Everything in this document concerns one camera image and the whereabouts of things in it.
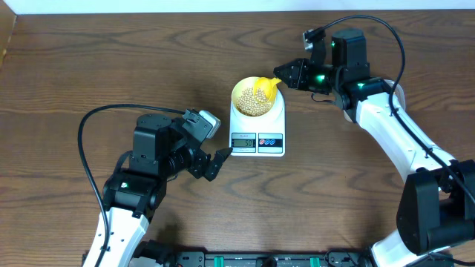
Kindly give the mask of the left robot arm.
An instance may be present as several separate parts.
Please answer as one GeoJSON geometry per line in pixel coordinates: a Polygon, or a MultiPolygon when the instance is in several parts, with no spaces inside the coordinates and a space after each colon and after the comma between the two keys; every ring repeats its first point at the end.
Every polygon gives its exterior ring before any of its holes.
{"type": "Polygon", "coordinates": [[[118,159],[103,187],[96,236],[85,266],[127,266],[166,195],[168,180],[181,171],[216,178],[232,149],[211,155],[201,149],[220,127],[208,111],[187,110],[171,119],[146,114],[137,119],[133,148],[118,159]]]}

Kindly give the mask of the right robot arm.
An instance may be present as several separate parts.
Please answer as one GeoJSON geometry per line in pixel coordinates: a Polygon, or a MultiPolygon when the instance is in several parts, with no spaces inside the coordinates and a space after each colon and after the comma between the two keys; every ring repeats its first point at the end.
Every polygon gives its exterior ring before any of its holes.
{"type": "Polygon", "coordinates": [[[370,74],[359,29],[324,41],[322,29],[303,34],[311,56],[276,67],[289,88],[333,95],[346,118],[381,146],[404,181],[396,230],[375,243],[361,266],[455,266],[446,249],[474,238],[474,162],[443,151],[407,115],[398,85],[370,74]]]}

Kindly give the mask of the yellow measuring scoop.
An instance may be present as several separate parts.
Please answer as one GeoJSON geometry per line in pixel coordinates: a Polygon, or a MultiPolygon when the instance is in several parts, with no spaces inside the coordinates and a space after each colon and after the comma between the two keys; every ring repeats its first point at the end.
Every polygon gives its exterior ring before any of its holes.
{"type": "Polygon", "coordinates": [[[255,98],[262,103],[273,103],[278,92],[277,85],[280,82],[281,80],[279,78],[258,78],[253,86],[253,94],[255,98]]]}

